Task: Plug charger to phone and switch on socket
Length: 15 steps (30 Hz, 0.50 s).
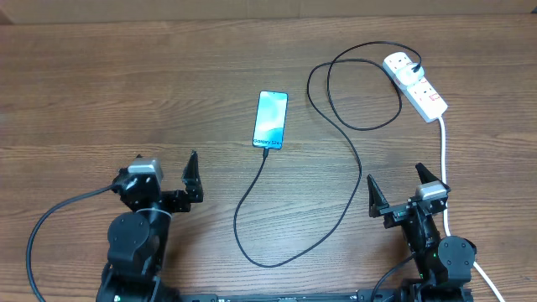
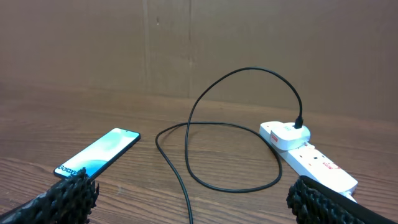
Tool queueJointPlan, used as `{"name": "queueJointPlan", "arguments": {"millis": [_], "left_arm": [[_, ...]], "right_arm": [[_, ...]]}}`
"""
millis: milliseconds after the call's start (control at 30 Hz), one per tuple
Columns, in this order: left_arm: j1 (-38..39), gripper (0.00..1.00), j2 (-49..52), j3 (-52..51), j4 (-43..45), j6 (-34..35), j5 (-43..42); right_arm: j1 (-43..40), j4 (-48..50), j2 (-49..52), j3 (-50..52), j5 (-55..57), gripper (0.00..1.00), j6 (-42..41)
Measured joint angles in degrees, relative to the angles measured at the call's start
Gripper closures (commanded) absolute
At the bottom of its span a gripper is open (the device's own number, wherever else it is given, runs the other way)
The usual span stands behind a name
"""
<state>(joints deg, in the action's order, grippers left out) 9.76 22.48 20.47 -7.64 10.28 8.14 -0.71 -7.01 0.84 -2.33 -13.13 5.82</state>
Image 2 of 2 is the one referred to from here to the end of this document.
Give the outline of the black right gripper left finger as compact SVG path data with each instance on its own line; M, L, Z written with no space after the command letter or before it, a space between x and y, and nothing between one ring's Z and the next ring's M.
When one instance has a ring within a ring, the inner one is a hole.
M99 185L83 168L36 198L3 213L1 224L89 223L99 189Z

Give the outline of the blue Samsung smartphone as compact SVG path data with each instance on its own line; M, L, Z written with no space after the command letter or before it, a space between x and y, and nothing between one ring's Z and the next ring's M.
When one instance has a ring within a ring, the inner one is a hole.
M68 178L71 175L77 175L80 170L85 168L87 176L95 179L140 138L141 135L137 132L114 128L60 164L53 173L59 178Z

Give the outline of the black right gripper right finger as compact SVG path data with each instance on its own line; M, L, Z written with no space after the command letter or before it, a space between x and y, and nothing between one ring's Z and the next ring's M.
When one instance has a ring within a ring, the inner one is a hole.
M304 175L286 201L298 224L397 224Z

